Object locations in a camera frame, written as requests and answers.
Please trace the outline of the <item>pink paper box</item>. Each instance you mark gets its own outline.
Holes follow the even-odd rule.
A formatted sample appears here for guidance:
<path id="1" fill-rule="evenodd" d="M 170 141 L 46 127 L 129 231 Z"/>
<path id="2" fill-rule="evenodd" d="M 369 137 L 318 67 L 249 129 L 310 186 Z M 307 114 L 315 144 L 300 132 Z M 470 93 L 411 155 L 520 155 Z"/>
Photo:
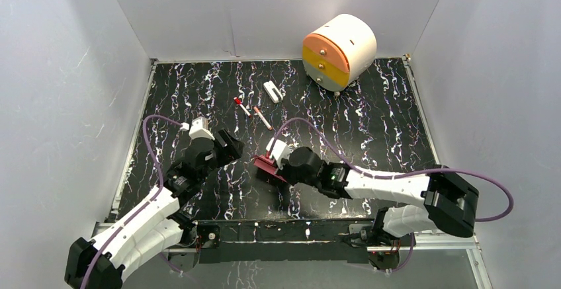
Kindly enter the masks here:
<path id="1" fill-rule="evenodd" d="M 266 155 L 258 155 L 253 159 L 253 164 L 262 172 L 270 175 L 271 177 L 283 182 L 288 183 L 288 181 L 282 175 L 282 169 L 278 166 L 274 159 L 270 159 Z"/>

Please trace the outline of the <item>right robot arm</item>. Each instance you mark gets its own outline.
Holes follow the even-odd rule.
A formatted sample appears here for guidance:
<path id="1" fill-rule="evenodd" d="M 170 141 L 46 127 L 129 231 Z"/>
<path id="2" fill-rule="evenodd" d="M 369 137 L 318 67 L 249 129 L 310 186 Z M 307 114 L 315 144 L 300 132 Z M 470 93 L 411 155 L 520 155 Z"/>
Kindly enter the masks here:
<path id="1" fill-rule="evenodd" d="M 333 199 L 377 199 L 400 207 L 376 214 L 372 235 L 381 245 L 417 231 L 438 229 L 455 237 L 474 234 L 478 190 L 447 168 L 389 173 L 324 161 L 308 147 L 274 149 L 274 174 L 291 185 L 314 187 Z"/>

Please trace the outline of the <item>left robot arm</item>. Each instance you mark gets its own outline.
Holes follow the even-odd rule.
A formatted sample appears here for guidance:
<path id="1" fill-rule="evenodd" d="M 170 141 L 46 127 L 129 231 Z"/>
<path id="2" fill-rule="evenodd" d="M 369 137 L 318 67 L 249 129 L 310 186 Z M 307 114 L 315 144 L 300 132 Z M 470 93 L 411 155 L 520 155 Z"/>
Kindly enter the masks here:
<path id="1" fill-rule="evenodd" d="M 193 138 L 183 157 L 165 172 L 163 186 L 154 187 L 129 213 L 90 240 L 80 237 L 73 242 L 65 282 L 72 288 L 121 288 L 165 249 L 194 244 L 196 224 L 181 208 L 213 171 L 240 159 L 243 149 L 243 142 L 225 129 Z"/>

